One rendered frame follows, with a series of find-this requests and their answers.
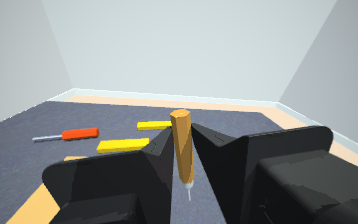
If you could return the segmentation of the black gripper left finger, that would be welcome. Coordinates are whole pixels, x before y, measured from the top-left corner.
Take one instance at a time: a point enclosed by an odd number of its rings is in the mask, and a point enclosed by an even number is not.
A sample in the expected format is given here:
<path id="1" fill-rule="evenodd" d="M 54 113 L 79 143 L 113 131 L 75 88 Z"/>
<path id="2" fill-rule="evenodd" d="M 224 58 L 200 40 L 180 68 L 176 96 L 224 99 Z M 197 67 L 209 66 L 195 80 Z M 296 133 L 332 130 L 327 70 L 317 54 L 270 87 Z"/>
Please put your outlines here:
<path id="1" fill-rule="evenodd" d="M 60 209 L 66 203 L 135 194 L 147 224 L 170 224 L 173 165 L 168 126 L 137 151 L 52 163 L 42 181 Z"/>

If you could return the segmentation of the orange-handled awl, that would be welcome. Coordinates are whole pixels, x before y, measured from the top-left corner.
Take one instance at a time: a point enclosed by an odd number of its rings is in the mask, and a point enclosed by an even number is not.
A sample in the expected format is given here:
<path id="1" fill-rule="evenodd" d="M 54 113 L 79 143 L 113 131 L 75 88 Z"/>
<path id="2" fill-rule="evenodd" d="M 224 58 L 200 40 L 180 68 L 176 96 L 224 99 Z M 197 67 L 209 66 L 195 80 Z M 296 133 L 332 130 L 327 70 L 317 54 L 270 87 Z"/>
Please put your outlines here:
<path id="1" fill-rule="evenodd" d="M 98 137 L 98 135 L 99 135 L 99 130 L 97 128 L 93 128 L 93 129 L 84 129 L 84 130 L 64 131 L 64 133 L 61 136 L 35 138 L 32 140 L 41 140 L 41 139 L 59 138 L 59 137 L 62 137 L 63 140 L 74 140 L 74 139 Z"/>

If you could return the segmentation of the tan floor panel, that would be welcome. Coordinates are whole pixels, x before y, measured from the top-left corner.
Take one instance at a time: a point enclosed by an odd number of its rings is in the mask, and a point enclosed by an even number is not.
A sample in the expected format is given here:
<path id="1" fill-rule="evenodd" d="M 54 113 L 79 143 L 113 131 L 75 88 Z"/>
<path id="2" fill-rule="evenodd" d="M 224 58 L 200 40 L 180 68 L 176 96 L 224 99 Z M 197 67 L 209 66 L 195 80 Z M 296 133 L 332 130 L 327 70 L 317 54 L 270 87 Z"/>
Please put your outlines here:
<path id="1" fill-rule="evenodd" d="M 6 224 L 48 224 L 59 211 L 43 183 Z"/>

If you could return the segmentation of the yellow rectangular bar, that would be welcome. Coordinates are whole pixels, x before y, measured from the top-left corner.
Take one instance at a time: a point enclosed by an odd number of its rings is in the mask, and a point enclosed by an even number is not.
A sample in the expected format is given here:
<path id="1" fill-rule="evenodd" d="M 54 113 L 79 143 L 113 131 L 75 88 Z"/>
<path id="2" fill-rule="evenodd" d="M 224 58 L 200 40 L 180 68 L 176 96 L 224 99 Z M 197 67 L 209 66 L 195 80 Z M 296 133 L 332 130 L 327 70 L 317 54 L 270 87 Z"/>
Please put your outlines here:
<path id="1" fill-rule="evenodd" d="M 98 148 L 98 153 L 121 152 L 140 150 L 149 143 L 148 139 L 131 139 L 131 140 L 114 140 L 101 141 Z"/>
<path id="2" fill-rule="evenodd" d="M 165 129 L 171 125 L 171 121 L 156 121 L 156 122 L 138 122 L 137 129 L 140 130 L 156 130 Z"/>

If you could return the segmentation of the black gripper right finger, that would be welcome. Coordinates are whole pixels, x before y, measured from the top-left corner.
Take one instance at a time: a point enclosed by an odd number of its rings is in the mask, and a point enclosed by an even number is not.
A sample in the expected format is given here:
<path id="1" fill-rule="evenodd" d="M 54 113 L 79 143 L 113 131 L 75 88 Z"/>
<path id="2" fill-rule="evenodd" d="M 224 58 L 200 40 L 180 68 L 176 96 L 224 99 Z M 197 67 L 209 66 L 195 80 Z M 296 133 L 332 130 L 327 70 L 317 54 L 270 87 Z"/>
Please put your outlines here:
<path id="1" fill-rule="evenodd" d="M 257 163 L 266 158 L 330 151 L 334 134 L 306 126 L 231 137 L 191 123 L 192 139 L 227 224 L 248 224 Z"/>

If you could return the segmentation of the brown wooden awl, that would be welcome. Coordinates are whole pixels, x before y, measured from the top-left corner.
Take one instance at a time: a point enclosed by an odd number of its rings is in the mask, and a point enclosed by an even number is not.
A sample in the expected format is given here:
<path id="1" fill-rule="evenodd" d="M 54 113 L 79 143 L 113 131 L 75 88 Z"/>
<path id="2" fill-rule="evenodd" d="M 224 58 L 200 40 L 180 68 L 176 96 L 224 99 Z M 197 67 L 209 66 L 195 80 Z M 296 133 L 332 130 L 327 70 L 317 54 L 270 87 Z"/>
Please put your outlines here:
<path id="1" fill-rule="evenodd" d="M 174 110 L 170 114 L 170 118 L 179 178 L 182 186 L 187 189 L 188 201 L 191 201 L 190 188 L 194 184 L 194 162 L 190 111 L 185 109 Z"/>

